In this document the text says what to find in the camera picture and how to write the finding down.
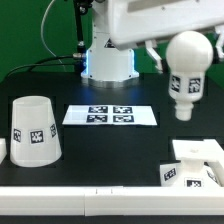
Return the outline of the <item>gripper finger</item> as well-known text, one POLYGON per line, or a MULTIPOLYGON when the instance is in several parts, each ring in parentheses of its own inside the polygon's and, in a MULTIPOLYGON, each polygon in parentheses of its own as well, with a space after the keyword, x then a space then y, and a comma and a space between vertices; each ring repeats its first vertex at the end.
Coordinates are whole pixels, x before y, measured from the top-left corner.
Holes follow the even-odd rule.
POLYGON ((216 37, 214 62, 218 64, 224 62, 224 26, 216 26, 214 32, 216 37))

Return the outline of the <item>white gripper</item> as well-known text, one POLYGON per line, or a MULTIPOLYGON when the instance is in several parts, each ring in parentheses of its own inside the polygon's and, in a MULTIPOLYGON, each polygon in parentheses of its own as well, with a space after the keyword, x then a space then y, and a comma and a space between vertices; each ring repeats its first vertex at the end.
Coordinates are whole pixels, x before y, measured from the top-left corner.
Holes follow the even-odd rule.
POLYGON ((224 25, 224 0, 108 0, 108 25, 110 38, 119 50, 145 42, 147 54, 162 73, 155 40, 224 25))

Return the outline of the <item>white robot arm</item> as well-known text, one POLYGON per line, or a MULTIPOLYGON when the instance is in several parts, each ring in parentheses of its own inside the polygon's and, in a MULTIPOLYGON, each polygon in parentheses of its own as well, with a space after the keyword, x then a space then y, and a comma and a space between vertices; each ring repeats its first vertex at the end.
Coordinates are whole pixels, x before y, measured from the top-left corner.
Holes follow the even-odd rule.
POLYGON ((224 0, 93 0, 92 44, 82 77, 109 87, 136 80, 134 50, 139 47, 162 73, 157 44, 184 31, 218 34, 215 51, 224 60, 224 0))

